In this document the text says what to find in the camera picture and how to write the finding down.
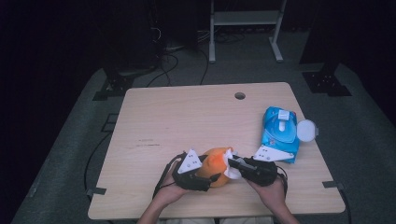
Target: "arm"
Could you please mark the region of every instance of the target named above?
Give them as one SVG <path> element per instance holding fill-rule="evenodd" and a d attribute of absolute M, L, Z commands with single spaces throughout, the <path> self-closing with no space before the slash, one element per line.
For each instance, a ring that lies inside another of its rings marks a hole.
<path fill-rule="evenodd" d="M 157 223 L 158 217 L 160 216 L 163 209 L 170 203 L 174 203 L 179 200 L 184 194 L 189 192 L 175 184 L 175 180 L 172 177 L 172 172 L 175 169 L 177 162 L 175 162 L 172 168 L 169 170 L 165 179 L 163 180 L 163 187 L 155 195 L 148 208 L 143 213 L 142 217 L 137 221 L 138 224 L 155 224 Z"/>
<path fill-rule="evenodd" d="M 285 193 L 282 180 L 278 177 L 276 181 L 267 187 L 261 187 L 251 181 L 247 181 L 259 194 L 260 199 L 271 210 L 282 224 L 298 224 L 299 221 L 286 206 Z"/>

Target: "wooden table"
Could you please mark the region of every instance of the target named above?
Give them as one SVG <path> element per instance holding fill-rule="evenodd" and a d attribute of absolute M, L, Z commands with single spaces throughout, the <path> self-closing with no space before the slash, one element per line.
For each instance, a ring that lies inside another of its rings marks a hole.
<path fill-rule="evenodd" d="M 241 157 L 254 155 L 261 145 L 262 116 L 271 105 L 304 119 L 287 83 L 128 90 L 97 183 L 106 193 L 94 194 L 89 217 L 139 218 L 164 166 L 183 150 L 193 147 L 202 154 L 213 147 L 233 147 Z M 294 164 L 276 164 L 288 173 L 287 205 L 293 214 L 345 210 L 338 190 L 323 187 L 332 176 L 315 141 L 301 143 Z M 208 192 L 189 193 L 165 208 L 161 217 L 269 215 L 256 192 L 239 179 Z"/>

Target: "white object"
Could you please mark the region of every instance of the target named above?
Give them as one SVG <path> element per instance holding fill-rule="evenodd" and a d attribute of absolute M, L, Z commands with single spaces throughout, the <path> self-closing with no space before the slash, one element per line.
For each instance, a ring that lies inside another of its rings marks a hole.
<path fill-rule="evenodd" d="M 267 146 L 261 146 L 254 154 L 253 159 L 256 161 L 283 161 L 293 159 L 294 155 Z"/>
<path fill-rule="evenodd" d="M 242 177 L 239 170 L 231 167 L 230 164 L 228 163 L 228 159 L 232 159 L 233 155 L 236 154 L 237 154 L 236 152 L 232 153 L 231 150 L 228 149 L 223 155 L 224 163 L 227 166 L 227 169 L 224 171 L 224 174 L 230 179 L 239 179 Z"/>
<path fill-rule="evenodd" d="M 297 137 L 302 142 L 310 142 L 318 135 L 318 128 L 312 120 L 304 119 L 297 124 Z"/>
<path fill-rule="evenodd" d="M 278 63 L 283 62 L 283 57 L 277 46 L 277 37 L 280 31 L 280 25 L 287 0 L 281 0 L 280 10 L 266 11 L 215 11 L 214 0 L 211 1 L 210 9 L 210 42 L 209 42 L 209 61 L 214 63 L 215 56 L 215 26 L 217 25 L 257 25 L 257 24 L 274 24 L 276 26 L 274 36 L 269 37 L 271 48 Z"/>
<path fill-rule="evenodd" d="M 289 120 L 290 118 L 290 111 L 288 110 L 279 110 L 279 113 L 277 114 L 277 118 L 280 119 L 279 121 L 279 130 L 281 132 L 284 132 L 286 129 L 286 120 Z"/>
<path fill-rule="evenodd" d="M 190 149 L 189 153 L 187 153 L 186 158 L 181 163 L 180 168 L 178 168 L 177 172 L 179 174 L 187 173 L 188 171 L 195 170 L 201 168 L 202 163 L 198 158 L 197 153 L 194 149 Z"/>

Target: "orange ball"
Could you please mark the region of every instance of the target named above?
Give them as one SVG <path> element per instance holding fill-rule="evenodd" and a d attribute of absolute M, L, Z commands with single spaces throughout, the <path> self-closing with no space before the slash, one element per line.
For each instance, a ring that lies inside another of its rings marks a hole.
<path fill-rule="evenodd" d="M 223 155 L 228 149 L 233 151 L 232 147 L 215 147 L 204 153 L 207 157 L 204 159 L 202 167 L 198 170 L 196 175 L 209 178 L 212 175 L 221 173 L 219 179 L 210 185 L 212 188 L 221 187 L 230 180 L 230 178 L 224 174 L 227 165 L 224 163 L 223 159 Z"/>

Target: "gray carpet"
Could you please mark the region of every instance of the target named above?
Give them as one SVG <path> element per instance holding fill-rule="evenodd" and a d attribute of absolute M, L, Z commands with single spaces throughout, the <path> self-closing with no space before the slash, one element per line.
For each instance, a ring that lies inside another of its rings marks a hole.
<path fill-rule="evenodd" d="M 319 70 L 320 64 L 299 65 L 308 33 L 281 32 L 279 48 L 284 57 L 277 63 L 268 43 L 269 34 L 246 35 L 232 45 L 217 45 L 217 61 L 208 66 L 204 85 L 288 82 L 307 119 L 319 127 L 317 143 L 335 181 L 345 186 L 353 223 L 394 223 L 396 220 L 396 131 L 357 75 L 340 65 L 335 75 L 352 96 L 330 97 L 311 93 L 302 72 Z M 207 55 L 208 45 L 200 49 Z M 168 73 L 172 86 L 199 85 L 205 72 L 201 51 L 173 53 L 177 67 Z M 175 65 L 164 57 L 163 68 Z M 145 88 L 161 69 L 135 80 Z M 87 216 L 90 201 L 84 189 L 84 170 L 96 146 L 106 136 L 107 116 L 119 113 L 122 97 L 93 101 L 106 80 L 102 70 L 92 75 L 64 124 L 31 191 L 13 223 L 105 223 Z M 166 76 L 150 87 L 167 86 Z M 88 167 L 88 188 L 94 188 L 110 136 L 99 145 Z M 347 223 L 347 212 L 334 215 L 297 216 L 302 223 Z M 133 223 L 117 220 L 113 223 Z"/>

